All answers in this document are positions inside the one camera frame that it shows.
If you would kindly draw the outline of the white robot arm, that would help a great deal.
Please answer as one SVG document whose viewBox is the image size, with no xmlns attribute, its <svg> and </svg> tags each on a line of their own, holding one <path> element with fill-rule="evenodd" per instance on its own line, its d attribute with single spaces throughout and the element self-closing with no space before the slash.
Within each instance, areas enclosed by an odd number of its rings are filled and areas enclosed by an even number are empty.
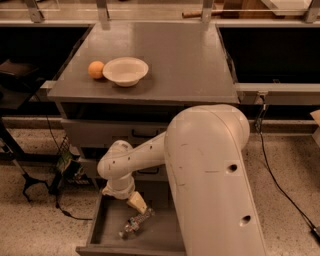
<svg viewBox="0 0 320 256">
<path fill-rule="evenodd" d="M 130 198 L 132 173 L 164 164 L 187 256 L 266 256 L 242 158 L 249 134 L 233 106 L 188 108 L 136 148 L 115 142 L 97 167 L 103 192 Z"/>
</svg>

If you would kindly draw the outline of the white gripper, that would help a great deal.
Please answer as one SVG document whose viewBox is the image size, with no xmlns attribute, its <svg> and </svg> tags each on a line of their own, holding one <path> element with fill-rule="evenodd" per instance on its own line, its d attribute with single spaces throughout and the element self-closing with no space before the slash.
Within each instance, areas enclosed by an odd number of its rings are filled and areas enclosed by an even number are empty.
<svg viewBox="0 0 320 256">
<path fill-rule="evenodd" d="M 144 214 L 147 210 L 143 197 L 138 191 L 135 191 L 134 179 L 131 176 L 108 180 L 102 189 L 102 194 L 119 200 L 128 199 L 127 204 L 140 214 Z"/>
</svg>

